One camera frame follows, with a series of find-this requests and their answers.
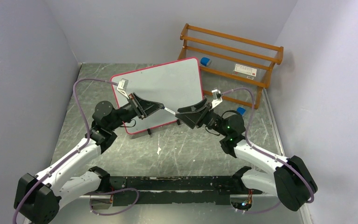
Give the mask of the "white blue whiteboard marker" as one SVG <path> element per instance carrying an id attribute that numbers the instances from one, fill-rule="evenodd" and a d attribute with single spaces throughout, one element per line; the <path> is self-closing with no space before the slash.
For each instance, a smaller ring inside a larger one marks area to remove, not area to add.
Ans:
<path id="1" fill-rule="evenodd" d="M 169 113 L 172 114 L 172 115 L 176 115 L 176 112 L 174 112 L 173 110 L 171 110 L 171 109 L 169 109 L 169 108 L 167 108 L 167 107 L 164 107 L 163 109 L 164 109 L 165 111 L 169 112 Z"/>

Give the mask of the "pink-framed whiteboard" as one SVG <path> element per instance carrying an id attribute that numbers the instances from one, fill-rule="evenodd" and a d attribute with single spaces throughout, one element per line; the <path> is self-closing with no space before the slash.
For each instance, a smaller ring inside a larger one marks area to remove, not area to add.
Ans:
<path id="1" fill-rule="evenodd" d="M 134 92 L 142 99 L 163 103 L 175 112 L 203 99 L 199 61 L 195 57 L 116 74 L 110 80 L 119 83 L 121 79 L 128 80 L 125 90 L 128 95 Z M 119 107 L 128 103 L 116 86 L 112 89 Z M 129 127 L 133 124 L 125 127 L 127 134 L 175 123 L 177 119 L 171 113 L 159 110 L 145 119 L 136 117 L 135 120 L 134 127 Z"/>

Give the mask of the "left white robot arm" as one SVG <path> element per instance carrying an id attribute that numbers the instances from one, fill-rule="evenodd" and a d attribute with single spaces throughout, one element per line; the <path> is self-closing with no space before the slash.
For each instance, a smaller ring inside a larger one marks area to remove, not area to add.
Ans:
<path id="1" fill-rule="evenodd" d="M 142 99 L 131 93 L 124 106 L 114 108 L 109 101 L 95 106 L 93 122 L 86 125 L 85 137 L 50 167 L 35 175 L 26 173 L 18 182 L 13 223 L 22 214 L 34 224 L 48 224 L 68 203 L 86 193 L 114 194 L 110 174 L 92 167 L 82 176 L 74 177 L 77 170 L 102 155 L 116 140 L 115 130 L 136 117 L 144 119 L 160 109 L 163 103 Z"/>

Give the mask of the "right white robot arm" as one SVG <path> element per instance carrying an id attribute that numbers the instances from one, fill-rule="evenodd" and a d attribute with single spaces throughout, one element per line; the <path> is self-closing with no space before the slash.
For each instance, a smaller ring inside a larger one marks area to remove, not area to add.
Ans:
<path id="1" fill-rule="evenodd" d="M 179 108 L 175 117 L 191 129 L 204 126 L 208 131 L 215 131 L 216 135 L 223 136 L 219 143 L 224 153 L 258 168 L 244 167 L 234 175 L 236 192 L 260 190 L 277 197 L 291 211 L 314 201 L 318 188 L 300 157 L 288 158 L 257 146 L 246 136 L 241 113 L 228 110 L 229 116 L 225 117 L 215 113 L 213 106 L 214 103 L 203 99 L 195 105 Z"/>

